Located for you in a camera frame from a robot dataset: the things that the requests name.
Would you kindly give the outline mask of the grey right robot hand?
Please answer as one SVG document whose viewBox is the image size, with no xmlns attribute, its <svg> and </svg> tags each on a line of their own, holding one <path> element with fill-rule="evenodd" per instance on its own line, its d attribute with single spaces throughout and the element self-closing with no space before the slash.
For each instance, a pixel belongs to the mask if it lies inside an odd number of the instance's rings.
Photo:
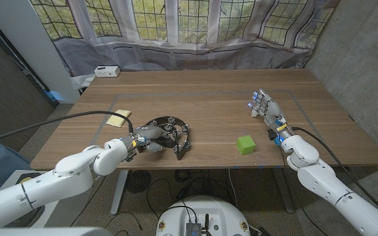
<svg viewBox="0 0 378 236">
<path fill-rule="evenodd" d="M 286 124 L 279 105 L 262 89 L 253 93 L 252 102 L 248 106 L 251 108 L 252 117 L 261 116 L 265 125 L 273 130 L 278 130 Z"/>
</svg>

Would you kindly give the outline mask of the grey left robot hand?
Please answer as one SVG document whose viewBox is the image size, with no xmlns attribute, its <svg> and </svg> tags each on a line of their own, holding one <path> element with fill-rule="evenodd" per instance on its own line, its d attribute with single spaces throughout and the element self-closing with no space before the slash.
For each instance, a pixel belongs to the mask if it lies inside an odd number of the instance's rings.
<svg viewBox="0 0 378 236">
<path fill-rule="evenodd" d="M 136 128 L 132 136 L 136 140 L 139 153 L 163 151 L 165 148 L 173 148 L 176 144 L 166 131 L 153 125 Z"/>
</svg>

